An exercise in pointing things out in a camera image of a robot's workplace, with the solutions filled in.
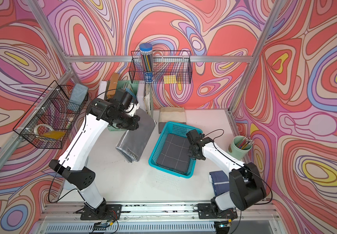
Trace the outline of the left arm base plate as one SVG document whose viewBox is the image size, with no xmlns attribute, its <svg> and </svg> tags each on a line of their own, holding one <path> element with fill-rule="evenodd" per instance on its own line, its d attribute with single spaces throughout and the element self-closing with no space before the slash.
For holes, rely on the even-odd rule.
<svg viewBox="0 0 337 234">
<path fill-rule="evenodd" d="M 81 213 L 81 220 L 119 220 L 122 205 L 119 204 L 101 204 L 97 209 L 85 205 Z"/>
</svg>

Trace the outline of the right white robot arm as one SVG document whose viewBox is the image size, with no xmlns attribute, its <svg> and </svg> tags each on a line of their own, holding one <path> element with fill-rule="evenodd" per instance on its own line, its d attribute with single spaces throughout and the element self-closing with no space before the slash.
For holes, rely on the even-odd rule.
<svg viewBox="0 0 337 234">
<path fill-rule="evenodd" d="M 214 212 L 237 208 L 244 211 L 267 197 L 265 181 L 257 166 L 244 163 L 222 150 L 213 139 L 197 130 L 186 133 L 190 147 L 188 156 L 196 160 L 211 160 L 227 176 L 229 191 L 211 200 Z"/>
</svg>

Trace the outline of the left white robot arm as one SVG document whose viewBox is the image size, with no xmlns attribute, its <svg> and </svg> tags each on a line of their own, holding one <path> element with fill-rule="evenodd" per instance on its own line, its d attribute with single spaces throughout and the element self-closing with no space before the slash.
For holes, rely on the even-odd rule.
<svg viewBox="0 0 337 234">
<path fill-rule="evenodd" d="M 85 204 L 93 210 L 101 209 L 105 199 L 94 182 L 95 172 L 85 166 L 88 156 L 109 125 L 136 130 L 140 120 L 135 114 L 138 108 L 137 101 L 123 89 L 117 89 L 114 96 L 106 100 L 95 98 L 88 105 L 83 124 L 69 147 L 59 159 L 49 163 L 52 170 L 77 188 Z"/>
</svg>

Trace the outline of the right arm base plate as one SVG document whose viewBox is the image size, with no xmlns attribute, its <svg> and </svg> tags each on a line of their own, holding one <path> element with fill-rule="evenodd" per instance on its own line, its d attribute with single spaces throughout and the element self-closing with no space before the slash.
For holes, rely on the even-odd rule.
<svg viewBox="0 0 337 234">
<path fill-rule="evenodd" d="M 231 219 L 234 220 L 238 218 L 235 209 L 227 209 L 220 211 L 215 207 L 214 204 L 210 203 L 199 203 L 196 206 L 195 211 L 198 213 L 199 219 Z"/>
</svg>

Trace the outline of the grey pillowcase with label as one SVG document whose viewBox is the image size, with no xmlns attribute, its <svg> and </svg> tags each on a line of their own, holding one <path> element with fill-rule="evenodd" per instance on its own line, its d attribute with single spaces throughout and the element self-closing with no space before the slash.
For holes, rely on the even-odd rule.
<svg viewBox="0 0 337 234">
<path fill-rule="evenodd" d="M 135 116 L 140 117 L 139 127 L 133 131 L 127 130 L 116 145 L 116 150 L 129 163 L 140 161 L 156 125 L 155 120 L 144 110 L 138 109 Z"/>
</svg>

